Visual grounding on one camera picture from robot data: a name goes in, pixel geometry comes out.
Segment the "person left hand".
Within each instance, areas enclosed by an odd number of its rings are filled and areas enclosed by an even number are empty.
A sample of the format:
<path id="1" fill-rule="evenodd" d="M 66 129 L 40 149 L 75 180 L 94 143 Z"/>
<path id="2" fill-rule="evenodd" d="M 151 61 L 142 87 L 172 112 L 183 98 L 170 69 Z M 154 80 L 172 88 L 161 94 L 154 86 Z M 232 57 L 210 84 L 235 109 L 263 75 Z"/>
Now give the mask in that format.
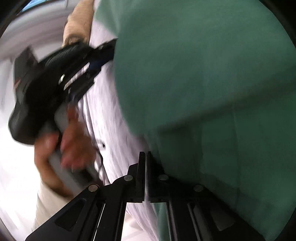
<path id="1" fill-rule="evenodd" d="M 73 170 L 84 169 L 94 163 L 96 150 L 91 138 L 85 133 L 85 124 L 79 121 L 77 108 L 70 106 L 67 115 L 69 125 L 63 132 L 60 144 L 61 167 Z M 62 197 L 73 198 L 73 193 L 63 184 L 49 164 L 49 158 L 55 151 L 58 138 L 58 133 L 46 133 L 36 140 L 34 163 L 42 182 L 47 187 Z"/>

